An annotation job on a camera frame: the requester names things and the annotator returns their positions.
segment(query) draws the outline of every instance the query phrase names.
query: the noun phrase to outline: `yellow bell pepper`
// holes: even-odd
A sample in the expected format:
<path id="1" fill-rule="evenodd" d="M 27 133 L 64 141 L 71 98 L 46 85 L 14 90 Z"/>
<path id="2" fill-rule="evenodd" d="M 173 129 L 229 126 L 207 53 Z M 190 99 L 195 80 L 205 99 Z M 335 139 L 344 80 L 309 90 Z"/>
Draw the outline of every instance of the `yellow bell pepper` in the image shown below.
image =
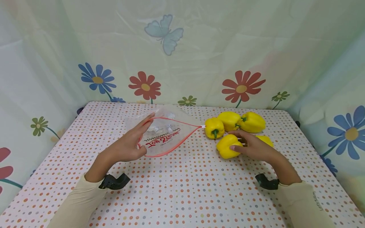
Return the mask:
<path id="1" fill-rule="evenodd" d="M 217 139 L 224 135 L 224 125 L 217 117 L 205 121 L 205 134 L 210 139 Z"/>
<path id="2" fill-rule="evenodd" d="M 248 112 L 243 114 L 240 122 L 240 128 L 249 133 L 259 133 L 265 129 L 265 120 L 257 113 Z"/>
<path id="3" fill-rule="evenodd" d="M 273 142 L 270 140 L 270 138 L 266 135 L 256 135 L 257 138 L 259 138 L 261 141 L 264 141 L 267 145 L 274 147 Z"/>
<path id="4" fill-rule="evenodd" d="M 226 135 L 217 143 L 217 150 L 222 158 L 229 159 L 240 155 L 240 153 L 229 149 L 232 145 L 243 146 L 235 135 Z"/>
<path id="5" fill-rule="evenodd" d="M 237 130 L 239 127 L 238 123 L 241 122 L 241 117 L 234 112 L 222 112 L 218 115 L 218 119 L 223 122 L 226 131 Z"/>

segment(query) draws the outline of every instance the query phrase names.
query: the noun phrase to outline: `right hand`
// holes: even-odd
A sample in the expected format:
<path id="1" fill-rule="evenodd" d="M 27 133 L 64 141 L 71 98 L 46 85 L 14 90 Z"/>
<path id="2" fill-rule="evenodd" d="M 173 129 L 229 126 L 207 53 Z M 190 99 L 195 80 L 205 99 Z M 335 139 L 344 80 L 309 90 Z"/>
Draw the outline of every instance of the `right hand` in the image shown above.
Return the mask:
<path id="1" fill-rule="evenodd" d="M 272 164 L 281 158 L 285 159 L 285 157 L 277 150 L 246 131 L 230 131 L 228 134 L 235 135 L 240 139 L 241 143 L 247 144 L 247 147 L 230 146 L 231 150 L 246 155 L 252 159 L 264 161 L 269 164 Z"/>

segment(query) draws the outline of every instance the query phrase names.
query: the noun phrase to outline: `polka dot tablecloth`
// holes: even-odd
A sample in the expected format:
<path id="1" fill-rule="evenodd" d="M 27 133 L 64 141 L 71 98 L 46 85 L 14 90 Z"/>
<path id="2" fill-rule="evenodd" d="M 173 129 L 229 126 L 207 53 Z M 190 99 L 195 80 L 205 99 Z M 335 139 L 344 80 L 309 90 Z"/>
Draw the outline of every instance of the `polka dot tablecloth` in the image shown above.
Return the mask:
<path id="1" fill-rule="evenodd" d="M 0 228 L 47 227 L 50 219 L 97 154 L 125 133 L 125 118 L 159 105 L 90 102 L 0 217 Z M 201 124 L 223 111 L 249 109 L 180 107 Z M 267 123 L 263 135 L 314 186 L 337 227 L 365 227 L 364 217 L 285 111 L 255 110 Z M 117 163 L 110 173 L 131 181 L 109 190 L 88 227 L 293 227 L 275 191 L 258 186 L 255 175 L 275 178 L 264 162 L 239 156 L 224 160 L 218 140 L 197 130 L 168 155 Z"/>

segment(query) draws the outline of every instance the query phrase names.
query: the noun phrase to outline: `long sleeve shirt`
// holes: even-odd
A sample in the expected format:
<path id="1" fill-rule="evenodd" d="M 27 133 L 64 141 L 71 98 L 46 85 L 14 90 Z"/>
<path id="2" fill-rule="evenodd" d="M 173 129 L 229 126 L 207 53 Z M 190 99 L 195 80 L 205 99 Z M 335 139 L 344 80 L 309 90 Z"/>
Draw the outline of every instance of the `long sleeve shirt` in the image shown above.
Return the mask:
<path id="1" fill-rule="evenodd" d="M 99 188 L 101 182 L 88 182 L 82 175 L 76 187 L 53 216 L 48 228 L 86 228 L 91 214 L 107 191 Z M 280 184 L 277 195 L 289 213 L 294 228 L 335 227 L 318 202 L 310 184 L 306 182 L 289 186 Z"/>

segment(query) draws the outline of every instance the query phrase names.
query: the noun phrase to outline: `wrist strap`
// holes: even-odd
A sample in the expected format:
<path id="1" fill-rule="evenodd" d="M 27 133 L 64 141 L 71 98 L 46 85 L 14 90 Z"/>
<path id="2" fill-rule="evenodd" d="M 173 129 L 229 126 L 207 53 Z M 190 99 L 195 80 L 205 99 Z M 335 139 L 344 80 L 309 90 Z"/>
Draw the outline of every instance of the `wrist strap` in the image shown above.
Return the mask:
<path id="1" fill-rule="evenodd" d="M 269 181 L 265 174 L 260 173 L 259 175 L 255 176 L 258 184 L 260 187 L 267 189 L 267 190 L 276 190 L 279 187 L 279 179 L 273 179 Z"/>
<path id="2" fill-rule="evenodd" d="M 129 179 L 129 177 L 125 173 L 123 173 L 118 179 L 108 174 L 104 177 L 104 180 L 99 186 L 99 188 L 100 189 L 109 188 L 111 190 L 122 189 L 124 188 L 124 186 L 126 186 L 126 184 L 128 184 L 130 180 L 131 179 Z"/>

